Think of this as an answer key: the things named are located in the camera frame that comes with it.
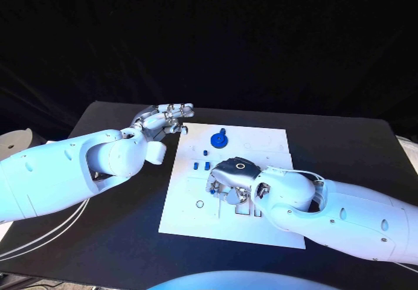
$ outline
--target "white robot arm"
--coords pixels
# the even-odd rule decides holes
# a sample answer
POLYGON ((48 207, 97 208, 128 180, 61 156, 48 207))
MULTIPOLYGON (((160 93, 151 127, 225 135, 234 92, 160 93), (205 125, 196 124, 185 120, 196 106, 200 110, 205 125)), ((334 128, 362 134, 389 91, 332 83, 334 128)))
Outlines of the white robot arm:
POLYGON ((359 258, 418 265, 418 207, 317 174, 222 161, 206 191, 229 204, 249 198, 272 225, 359 258), (316 177, 311 181, 300 173, 316 177), (319 211, 308 212, 311 201, 319 211))
POLYGON ((68 208, 121 184, 141 170, 144 161, 161 164, 167 133, 186 126, 193 104, 150 106, 121 131, 40 145, 0 162, 0 223, 68 208))

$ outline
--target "small blue part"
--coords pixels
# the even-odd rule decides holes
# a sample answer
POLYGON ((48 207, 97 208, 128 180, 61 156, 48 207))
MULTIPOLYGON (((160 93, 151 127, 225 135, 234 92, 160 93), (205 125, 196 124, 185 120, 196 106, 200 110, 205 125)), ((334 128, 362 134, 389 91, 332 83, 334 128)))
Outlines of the small blue part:
POLYGON ((225 128, 221 129, 221 132, 210 137, 210 144, 215 148, 221 149, 228 145, 228 137, 225 135, 225 128))

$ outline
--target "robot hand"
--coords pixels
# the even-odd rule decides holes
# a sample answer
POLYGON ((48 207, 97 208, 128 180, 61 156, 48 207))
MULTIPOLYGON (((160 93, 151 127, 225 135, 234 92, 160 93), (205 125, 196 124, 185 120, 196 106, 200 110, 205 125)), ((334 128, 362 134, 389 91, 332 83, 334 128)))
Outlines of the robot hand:
POLYGON ((167 133, 193 105, 150 106, 123 130, 104 130, 29 148, 0 161, 0 223, 68 208, 127 181, 144 161, 161 164, 167 133))
POLYGON ((326 247, 368 260, 418 265, 418 207, 369 188, 314 173, 311 181, 300 173, 310 172, 261 171, 251 161, 231 158, 213 168, 206 191, 229 204, 249 198, 280 230, 326 247), (311 201, 319 211, 308 212, 311 201))

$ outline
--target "black curtain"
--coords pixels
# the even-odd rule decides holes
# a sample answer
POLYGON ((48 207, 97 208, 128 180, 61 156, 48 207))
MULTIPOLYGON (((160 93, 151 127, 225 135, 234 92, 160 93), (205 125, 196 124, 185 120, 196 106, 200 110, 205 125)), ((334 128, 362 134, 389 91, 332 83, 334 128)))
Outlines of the black curtain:
POLYGON ((418 132, 417 16, 401 2, 0 6, 1 133, 66 138, 95 100, 382 118, 418 132))

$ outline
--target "black background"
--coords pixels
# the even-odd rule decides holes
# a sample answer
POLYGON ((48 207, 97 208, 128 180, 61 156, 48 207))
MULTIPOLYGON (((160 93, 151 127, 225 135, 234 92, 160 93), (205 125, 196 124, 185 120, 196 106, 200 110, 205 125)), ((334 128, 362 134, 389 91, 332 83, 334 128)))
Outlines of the black background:
POLYGON ((102 100, 373 117, 417 134, 417 16, 396 1, 0 6, 0 133, 66 138, 102 100))
MULTIPOLYGON (((144 108, 95 102, 71 137, 123 128, 144 108)), ((216 109, 196 109, 187 121, 285 129, 295 169, 418 205, 418 175, 385 121, 216 109)), ((115 289, 146 289, 216 270, 275 272, 340 289, 417 289, 417 273, 394 263, 359 259, 308 239, 307 249, 300 250, 160 234, 179 134, 163 142, 164 163, 146 163, 125 183, 91 198, 68 232, 36 251, 1 262, 1 271, 115 289)), ((75 207, 14 222, 0 253, 35 240, 74 211, 75 207)))

